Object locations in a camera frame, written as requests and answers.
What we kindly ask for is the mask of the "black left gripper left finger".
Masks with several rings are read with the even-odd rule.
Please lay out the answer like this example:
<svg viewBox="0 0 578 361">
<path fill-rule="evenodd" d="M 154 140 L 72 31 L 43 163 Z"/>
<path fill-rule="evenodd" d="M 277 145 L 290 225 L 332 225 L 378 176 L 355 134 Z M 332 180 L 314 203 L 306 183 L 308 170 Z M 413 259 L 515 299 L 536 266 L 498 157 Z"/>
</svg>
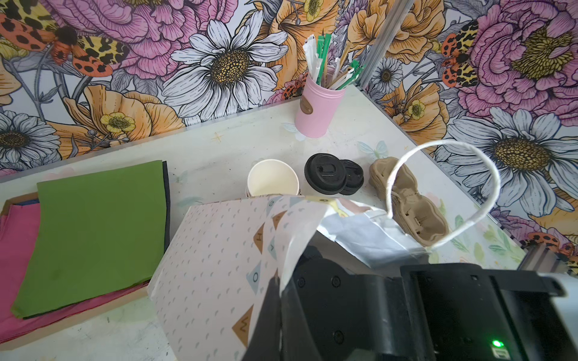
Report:
<svg viewBox="0 0 578 361">
<path fill-rule="evenodd" d="M 270 279 L 256 328 L 242 361 L 280 361 L 281 296 L 280 279 Z"/>
</svg>

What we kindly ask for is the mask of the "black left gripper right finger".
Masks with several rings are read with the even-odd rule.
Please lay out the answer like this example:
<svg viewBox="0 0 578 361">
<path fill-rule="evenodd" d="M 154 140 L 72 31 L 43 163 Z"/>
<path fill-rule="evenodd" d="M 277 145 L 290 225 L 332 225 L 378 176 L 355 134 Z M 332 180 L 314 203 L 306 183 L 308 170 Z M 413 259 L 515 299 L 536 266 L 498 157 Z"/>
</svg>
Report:
<svg viewBox="0 0 578 361">
<path fill-rule="evenodd" d="M 295 288 L 281 294 L 281 336 L 282 360 L 322 360 Z"/>
</svg>

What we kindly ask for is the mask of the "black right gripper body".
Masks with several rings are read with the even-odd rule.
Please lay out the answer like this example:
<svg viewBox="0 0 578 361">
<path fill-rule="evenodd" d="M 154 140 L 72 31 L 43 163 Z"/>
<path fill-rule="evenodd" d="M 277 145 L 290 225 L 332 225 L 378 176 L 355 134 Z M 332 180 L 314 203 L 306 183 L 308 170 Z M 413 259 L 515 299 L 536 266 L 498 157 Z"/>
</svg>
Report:
<svg viewBox="0 0 578 361">
<path fill-rule="evenodd" d="M 537 272 L 466 263 L 380 275 L 309 246 L 289 288 L 322 360 L 575 360 L 556 307 L 567 288 Z"/>
</svg>

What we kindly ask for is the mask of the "brown pulp cup carrier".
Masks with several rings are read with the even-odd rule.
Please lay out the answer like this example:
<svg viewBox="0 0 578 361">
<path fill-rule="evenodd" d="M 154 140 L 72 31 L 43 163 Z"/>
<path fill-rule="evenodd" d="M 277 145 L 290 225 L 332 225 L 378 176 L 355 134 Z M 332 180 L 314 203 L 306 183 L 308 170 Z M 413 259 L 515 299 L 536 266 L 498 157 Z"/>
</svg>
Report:
<svg viewBox="0 0 578 361">
<path fill-rule="evenodd" d="M 397 159 L 378 159 L 370 166 L 370 185 L 384 201 L 387 178 Z M 423 246 L 432 246 L 450 233 L 449 225 L 438 207 L 418 191 L 418 181 L 407 165 L 397 173 L 392 191 L 394 220 L 405 233 Z"/>
</svg>

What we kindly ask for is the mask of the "black plastic cup lid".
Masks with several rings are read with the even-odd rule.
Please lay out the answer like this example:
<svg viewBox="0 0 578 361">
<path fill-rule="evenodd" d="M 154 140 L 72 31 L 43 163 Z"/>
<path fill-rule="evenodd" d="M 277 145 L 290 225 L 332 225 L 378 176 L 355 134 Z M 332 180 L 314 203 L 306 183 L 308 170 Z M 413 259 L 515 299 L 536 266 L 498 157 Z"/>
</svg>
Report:
<svg viewBox="0 0 578 361">
<path fill-rule="evenodd" d="M 340 193 L 347 182 L 346 168 L 342 161 L 329 153 L 310 156 L 306 161 L 304 174 L 311 188 L 329 196 Z"/>
</svg>

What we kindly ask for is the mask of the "cartoon animal paper gift bag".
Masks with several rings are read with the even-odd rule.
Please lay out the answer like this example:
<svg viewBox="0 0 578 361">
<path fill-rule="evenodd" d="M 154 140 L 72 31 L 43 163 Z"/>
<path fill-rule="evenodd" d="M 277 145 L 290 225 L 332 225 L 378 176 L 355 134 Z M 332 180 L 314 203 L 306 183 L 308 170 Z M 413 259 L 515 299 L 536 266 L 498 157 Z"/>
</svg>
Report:
<svg viewBox="0 0 578 361">
<path fill-rule="evenodd" d="M 421 241 L 394 219 L 400 172 L 392 161 L 381 209 L 346 199 L 259 196 L 191 207 L 149 286 L 148 294 L 179 360 L 239 359 L 257 335 L 271 281 L 284 290 L 314 234 L 372 270 L 425 256 L 480 222 L 498 200 L 503 178 L 478 147 L 442 141 L 471 152 L 490 172 L 482 207 L 453 231 Z"/>
</svg>

